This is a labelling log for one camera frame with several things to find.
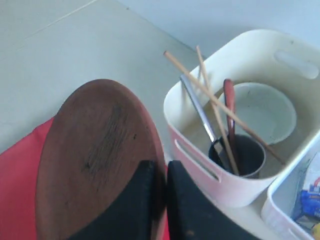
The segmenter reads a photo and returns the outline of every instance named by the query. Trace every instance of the white plastic container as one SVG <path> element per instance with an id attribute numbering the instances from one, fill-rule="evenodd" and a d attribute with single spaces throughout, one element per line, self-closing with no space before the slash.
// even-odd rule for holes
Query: white plastic container
<path id="1" fill-rule="evenodd" d="M 313 240 L 310 234 L 291 219 L 291 215 L 299 191 L 298 185 L 302 173 L 315 155 L 315 151 L 319 150 L 318 142 L 301 161 L 293 162 L 268 188 L 267 199 L 261 210 L 261 217 L 270 229 L 283 239 Z"/>
<path id="2" fill-rule="evenodd" d="M 164 116 L 175 159 L 183 163 L 212 202 L 243 207 L 266 189 L 281 171 L 286 172 L 286 168 L 297 164 L 319 134 L 320 52 L 287 34 L 252 30 L 227 43 L 206 59 L 204 64 L 211 91 L 217 96 L 226 78 L 232 79 L 235 84 L 267 84 L 283 92 L 297 113 L 293 133 L 273 145 L 278 154 L 287 160 L 286 167 L 283 168 L 267 154 L 260 179 L 246 179 L 224 171 L 208 158 L 209 137 L 181 83 L 178 82 L 166 95 Z M 196 67 L 191 74 L 198 77 L 198 70 L 199 67 Z M 214 122 L 213 112 L 207 104 L 209 99 L 199 89 L 195 89 L 195 92 L 208 117 Z M 219 133 L 215 123 L 213 128 Z"/>

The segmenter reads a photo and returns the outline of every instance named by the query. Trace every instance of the white wall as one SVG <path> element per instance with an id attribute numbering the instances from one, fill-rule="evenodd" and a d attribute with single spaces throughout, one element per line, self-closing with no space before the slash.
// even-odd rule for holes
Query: white wall
<path id="1" fill-rule="evenodd" d="M 209 56 L 242 32 L 275 29 L 320 47 L 319 0 L 119 0 Z"/>

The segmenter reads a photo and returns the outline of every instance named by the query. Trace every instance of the white floor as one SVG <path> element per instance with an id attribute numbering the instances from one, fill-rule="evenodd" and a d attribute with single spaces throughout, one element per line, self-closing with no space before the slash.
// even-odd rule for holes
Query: white floor
<path id="1" fill-rule="evenodd" d="M 194 51 L 114 0 L 29 2 L 0 0 L 0 153 L 98 78 L 116 80 L 142 100 L 168 150 L 163 100 L 180 73 L 163 52 L 192 70 Z M 260 238 L 277 240 L 259 216 L 264 199 L 221 209 Z"/>

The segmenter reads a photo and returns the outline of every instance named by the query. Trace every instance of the chopstick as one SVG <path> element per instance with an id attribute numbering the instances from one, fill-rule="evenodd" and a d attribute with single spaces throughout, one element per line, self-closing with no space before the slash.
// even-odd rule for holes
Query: chopstick
<path id="1" fill-rule="evenodd" d="M 261 137 L 259 137 L 254 131 L 252 131 L 247 124 L 245 124 L 240 118 L 237 117 L 232 111 L 230 111 L 222 102 L 220 102 L 217 97 L 209 92 L 201 83 L 197 81 L 197 79 L 192 76 L 189 71 L 168 51 L 165 51 L 163 55 L 172 62 L 173 65 L 177 69 L 179 69 L 185 76 L 195 85 L 197 86 L 211 101 L 213 101 L 217 106 L 219 106 L 225 114 L 230 116 L 244 131 L 246 131 L 251 137 L 257 140 L 266 150 L 268 150 L 281 164 L 285 164 L 286 162 L 278 156 L 278 154 L 270 147 Z"/>
<path id="2" fill-rule="evenodd" d="M 206 66 L 204 65 L 204 60 L 203 60 L 203 58 L 201 56 L 200 48 L 199 48 L 199 46 L 196 46 L 195 49 L 196 49 L 196 53 L 198 55 L 198 59 L 199 59 L 199 63 L 200 63 L 199 72 L 201 71 L 202 76 L 203 76 L 204 81 L 205 81 L 206 89 L 209 90 L 210 82 L 209 82 Z M 218 110 L 218 107 L 215 105 L 215 103 L 213 101 L 210 101 L 210 103 L 211 103 L 213 112 L 214 112 L 215 117 L 216 117 L 216 121 L 218 123 L 219 129 L 220 129 L 220 132 L 221 132 L 221 135 L 222 135 L 222 139 L 223 139 L 223 142 L 224 142 L 226 154 L 228 155 L 229 161 L 231 163 L 231 167 L 232 167 L 233 173 L 235 175 L 239 176 L 239 169 L 238 169 L 238 166 L 236 164 L 236 160 L 234 158 L 234 155 L 232 153 L 232 150 L 231 150 L 231 147 L 230 147 L 230 143 L 229 143 L 229 140 L 228 140 L 228 137 L 227 137 L 227 134 L 226 134 L 222 119 L 221 119 L 220 112 Z"/>

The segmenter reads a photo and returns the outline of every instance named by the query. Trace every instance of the red cloth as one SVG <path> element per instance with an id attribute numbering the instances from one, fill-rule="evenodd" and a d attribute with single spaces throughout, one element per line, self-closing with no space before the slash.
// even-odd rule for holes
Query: red cloth
<path id="1" fill-rule="evenodd" d="M 0 240 L 35 240 L 40 154 L 53 119 L 0 154 Z M 163 240 L 169 240 L 166 223 Z"/>

